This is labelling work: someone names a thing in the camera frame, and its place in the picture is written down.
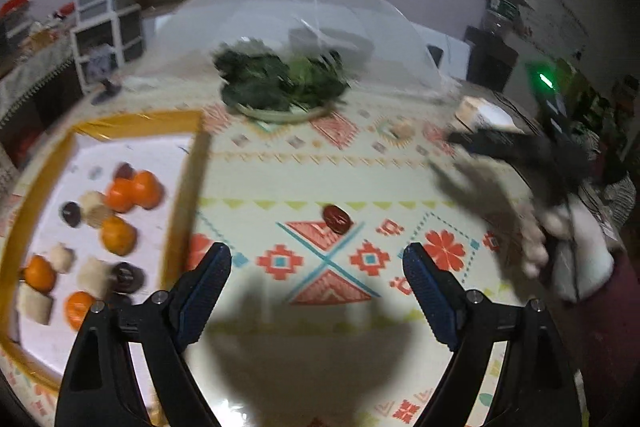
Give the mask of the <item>right white gloved hand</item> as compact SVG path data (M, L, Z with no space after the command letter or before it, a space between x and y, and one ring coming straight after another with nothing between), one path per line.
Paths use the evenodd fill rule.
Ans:
M521 269L530 279L551 271L549 286L559 298L579 303L610 279L614 257L600 223L572 195L565 205L526 202L518 210L522 236Z

